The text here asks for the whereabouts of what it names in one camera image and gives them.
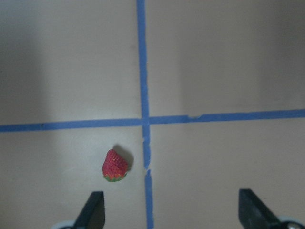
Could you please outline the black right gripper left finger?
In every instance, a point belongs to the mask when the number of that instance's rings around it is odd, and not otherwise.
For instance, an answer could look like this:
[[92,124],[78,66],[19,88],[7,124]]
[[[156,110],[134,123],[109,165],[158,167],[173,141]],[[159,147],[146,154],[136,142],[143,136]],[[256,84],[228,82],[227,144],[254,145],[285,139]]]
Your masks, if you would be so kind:
[[76,218],[73,229],[102,229],[105,225],[103,191],[94,191]]

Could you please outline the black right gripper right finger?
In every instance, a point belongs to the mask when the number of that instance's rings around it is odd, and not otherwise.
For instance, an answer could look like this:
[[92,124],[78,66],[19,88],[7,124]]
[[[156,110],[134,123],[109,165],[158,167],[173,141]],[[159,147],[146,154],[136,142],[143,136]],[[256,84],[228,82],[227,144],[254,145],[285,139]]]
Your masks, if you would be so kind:
[[244,229],[303,229],[305,225],[292,218],[276,216],[249,188],[238,194],[238,218]]

